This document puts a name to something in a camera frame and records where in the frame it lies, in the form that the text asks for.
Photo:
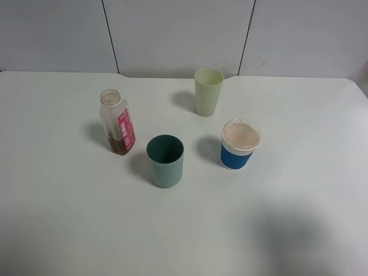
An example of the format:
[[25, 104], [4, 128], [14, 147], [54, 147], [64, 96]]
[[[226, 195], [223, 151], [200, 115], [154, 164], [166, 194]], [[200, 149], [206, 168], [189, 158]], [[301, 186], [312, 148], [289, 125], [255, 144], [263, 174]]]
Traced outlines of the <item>clear drink bottle pink label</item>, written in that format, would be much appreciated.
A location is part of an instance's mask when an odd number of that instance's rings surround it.
[[133, 147], [136, 136], [126, 99], [115, 89], [100, 95], [99, 116], [112, 151], [126, 155]]

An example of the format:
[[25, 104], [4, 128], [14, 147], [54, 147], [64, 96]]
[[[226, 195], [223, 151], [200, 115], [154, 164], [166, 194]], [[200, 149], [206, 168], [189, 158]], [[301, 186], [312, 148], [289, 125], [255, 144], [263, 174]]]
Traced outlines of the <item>teal green plastic cup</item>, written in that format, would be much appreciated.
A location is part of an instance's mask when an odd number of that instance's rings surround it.
[[178, 184], [183, 174], [183, 143], [172, 135], [152, 138], [147, 146], [152, 179], [156, 186], [171, 188]]

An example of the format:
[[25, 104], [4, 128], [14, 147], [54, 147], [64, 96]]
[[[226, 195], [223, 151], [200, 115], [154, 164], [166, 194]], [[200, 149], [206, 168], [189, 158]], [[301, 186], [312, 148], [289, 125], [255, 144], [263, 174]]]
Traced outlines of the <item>blue sleeved paper cup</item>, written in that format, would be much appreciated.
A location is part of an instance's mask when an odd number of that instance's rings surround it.
[[221, 132], [220, 160], [229, 170], [242, 169], [260, 142], [260, 131], [250, 121], [232, 119]]

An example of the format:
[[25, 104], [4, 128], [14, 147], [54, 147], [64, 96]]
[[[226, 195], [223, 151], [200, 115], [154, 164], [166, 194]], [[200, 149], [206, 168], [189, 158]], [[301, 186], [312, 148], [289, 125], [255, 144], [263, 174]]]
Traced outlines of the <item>light green plastic cup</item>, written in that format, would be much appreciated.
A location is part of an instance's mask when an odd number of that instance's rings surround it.
[[194, 74], [194, 81], [197, 114], [202, 117], [210, 117], [215, 113], [224, 75], [219, 70], [203, 68]]

